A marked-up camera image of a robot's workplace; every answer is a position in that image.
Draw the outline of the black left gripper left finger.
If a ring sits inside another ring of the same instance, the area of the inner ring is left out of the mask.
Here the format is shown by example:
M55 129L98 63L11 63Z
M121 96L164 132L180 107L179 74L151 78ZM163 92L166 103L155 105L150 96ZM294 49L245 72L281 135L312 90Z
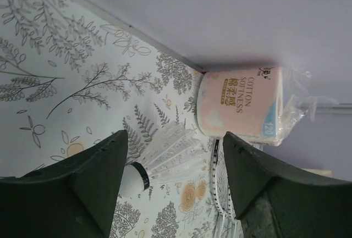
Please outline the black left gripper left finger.
M60 162L1 179L1 237L109 237L128 152L116 132Z

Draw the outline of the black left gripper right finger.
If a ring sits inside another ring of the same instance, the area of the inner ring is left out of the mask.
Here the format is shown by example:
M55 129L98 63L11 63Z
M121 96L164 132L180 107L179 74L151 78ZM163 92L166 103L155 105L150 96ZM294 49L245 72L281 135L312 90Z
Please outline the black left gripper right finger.
M238 136L224 159L244 237L351 237L351 182L294 167Z

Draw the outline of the white shuttlecock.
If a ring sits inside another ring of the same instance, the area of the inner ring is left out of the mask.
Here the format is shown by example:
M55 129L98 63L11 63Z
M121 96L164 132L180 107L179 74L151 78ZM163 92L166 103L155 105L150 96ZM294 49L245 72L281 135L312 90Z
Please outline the white shuttlecock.
M203 144L181 123L157 130L150 144L124 167L119 194L129 198L158 184L182 181L205 167Z

